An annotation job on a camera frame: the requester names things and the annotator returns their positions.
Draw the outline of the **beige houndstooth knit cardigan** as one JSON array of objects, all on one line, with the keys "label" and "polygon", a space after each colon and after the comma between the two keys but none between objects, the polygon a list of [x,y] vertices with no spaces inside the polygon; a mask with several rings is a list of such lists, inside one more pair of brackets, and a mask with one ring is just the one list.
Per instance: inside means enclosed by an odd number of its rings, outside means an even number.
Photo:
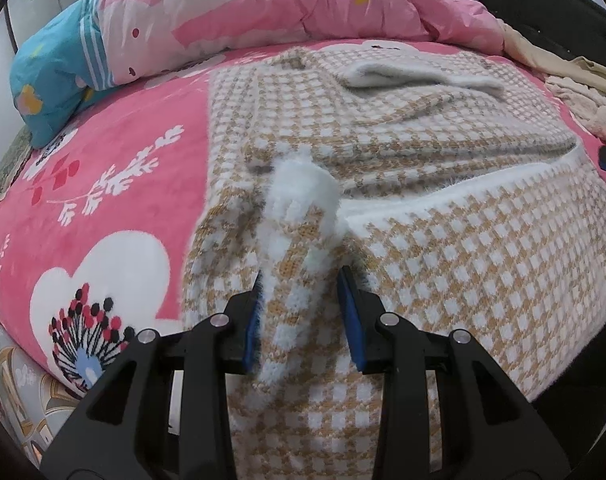
[{"label": "beige houndstooth knit cardigan", "polygon": [[209,80],[184,323],[265,282],[228,393],[242,479],[363,479],[381,382],[351,362],[341,266],[421,330],[467,328],[534,399],[606,323],[606,182],[557,106],[471,52],[339,44]]}]

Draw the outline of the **black upholstered headboard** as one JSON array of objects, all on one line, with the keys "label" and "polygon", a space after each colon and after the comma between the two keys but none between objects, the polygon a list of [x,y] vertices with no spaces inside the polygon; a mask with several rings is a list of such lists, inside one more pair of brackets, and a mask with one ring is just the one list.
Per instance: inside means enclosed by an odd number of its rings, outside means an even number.
[{"label": "black upholstered headboard", "polygon": [[606,66],[606,9],[593,0],[480,0],[535,46]]}]

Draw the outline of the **pink floral bed blanket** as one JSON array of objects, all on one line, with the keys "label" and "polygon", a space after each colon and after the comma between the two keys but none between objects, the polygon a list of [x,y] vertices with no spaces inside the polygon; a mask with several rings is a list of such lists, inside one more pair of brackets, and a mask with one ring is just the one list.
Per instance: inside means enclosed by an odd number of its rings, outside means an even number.
[{"label": "pink floral bed blanket", "polygon": [[[133,330],[181,329],[199,270],[214,79],[279,49],[220,54],[116,92],[33,159],[0,202],[0,404],[20,419],[68,412]],[[381,182],[338,170],[369,278],[424,330],[472,330],[528,396],[551,384],[606,320],[596,271],[606,182],[596,145],[524,70],[435,44],[317,42],[315,66],[411,58],[504,81],[512,114],[576,141],[557,160],[471,160]]]}]

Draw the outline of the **pink cartoon print duvet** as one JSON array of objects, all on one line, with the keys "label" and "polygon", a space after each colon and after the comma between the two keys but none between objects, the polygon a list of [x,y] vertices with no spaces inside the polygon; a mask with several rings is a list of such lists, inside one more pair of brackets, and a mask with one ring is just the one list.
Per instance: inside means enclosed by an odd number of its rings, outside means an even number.
[{"label": "pink cartoon print duvet", "polygon": [[504,47],[476,0],[77,0],[18,49],[10,88],[43,148],[73,115],[140,78],[226,50],[358,38]]}]

